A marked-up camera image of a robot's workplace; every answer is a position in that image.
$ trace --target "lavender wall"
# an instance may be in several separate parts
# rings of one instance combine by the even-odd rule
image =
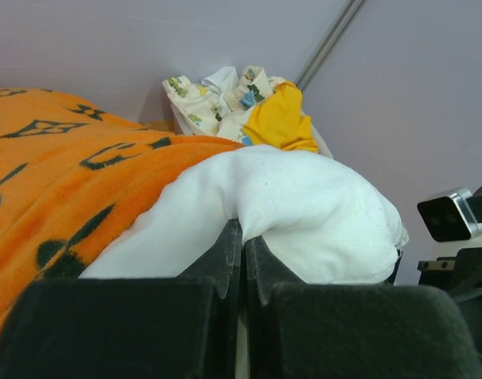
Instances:
[[[75,92],[107,111],[168,114],[160,83],[221,66],[294,80],[345,0],[0,0],[0,87]]]
[[[416,204],[482,184],[482,0],[367,0],[304,110],[335,158],[400,209],[410,244],[397,280],[415,283],[436,247]]]

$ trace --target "camera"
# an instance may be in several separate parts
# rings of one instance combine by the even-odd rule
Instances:
[[[478,222],[469,203],[472,198],[469,189],[458,188],[438,193],[417,205],[435,241],[465,241],[482,233],[482,223]]]

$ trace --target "cloth bundle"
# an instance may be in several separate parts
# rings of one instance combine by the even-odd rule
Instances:
[[[237,147],[72,95],[0,89],[0,327],[32,280],[78,277],[182,171]]]
[[[262,235],[308,283],[380,283],[408,241],[397,209],[354,170],[309,152],[250,146],[184,171],[81,277],[174,277],[234,218],[243,243]]]
[[[200,84],[181,76],[163,86],[194,134],[318,151],[311,118],[301,112],[301,91],[281,77],[267,77],[262,67],[248,66],[240,79],[235,67],[224,67]]]

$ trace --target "orange fleece blanket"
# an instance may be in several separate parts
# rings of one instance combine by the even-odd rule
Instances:
[[[182,171],[237,147],[65,93],[0,89],[0,328],[31,281],[78,277]]]

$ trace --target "metal rod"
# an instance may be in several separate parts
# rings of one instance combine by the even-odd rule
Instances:
[[[296,85],[301,91],[303,91],[311,79],[313,79],[363,2],[364,0],[349,0],[348,3],[343,6],[336,20],[332,23],[329,30],[327,30],[322,41],[297,78]]]

